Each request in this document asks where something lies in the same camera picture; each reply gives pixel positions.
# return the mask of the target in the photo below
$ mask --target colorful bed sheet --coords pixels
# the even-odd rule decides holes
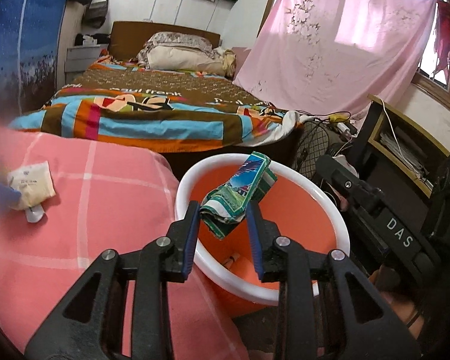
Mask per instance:
[[[145,70],[105,55],[10,127],[155,152],[199,152],[252,143],[280,129],[285,114],[221,76]]]

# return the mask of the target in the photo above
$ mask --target white pillow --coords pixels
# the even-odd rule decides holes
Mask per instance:
[[[189,47],[156,46],[147,53],[150,69],[205,71],[225,76],[223,58],[210,58],[204,52]]]

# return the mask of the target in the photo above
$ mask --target white bucket rim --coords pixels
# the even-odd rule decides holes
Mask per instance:
[[[205,158],[192,166],[185,173],[178,185],[175,200],[175,220],[181,220],[185,217],[193,187],[204,174],[219,167],[240,165],[247,158],[248,154],[217,154]],[[340,212],[325,193],[305,176],[281,163],[272,161],[270,163],[270,169],[275,174],[287,178],[310,193],[311,197],[324,209],[331,221],[335,232],[337,249],[341,249],[348,256],[350,254],[350,238],[348,236],[347,226]],[[257,286],[231,273],[214,259],[200,240],[197,241],[194,262],[210,280],[226,291],[250,302],[270,306],[276,306],[278,304],[278,290]],[[313,295],[317,296],[318,293],[318,285],[314,283]]]

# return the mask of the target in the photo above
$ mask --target pink curtain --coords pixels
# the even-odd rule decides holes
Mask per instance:
[[[436,0],[277,0],[234,81],[276,107],[357,114],[404,94]]]

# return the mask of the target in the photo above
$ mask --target white nightstand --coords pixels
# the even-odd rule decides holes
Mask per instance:
[[[97,60],[100,52],[107,47],[108,44],[94,44],[68,48],[67,61],[65,62],[65,83],[72,83],[75,78]]]

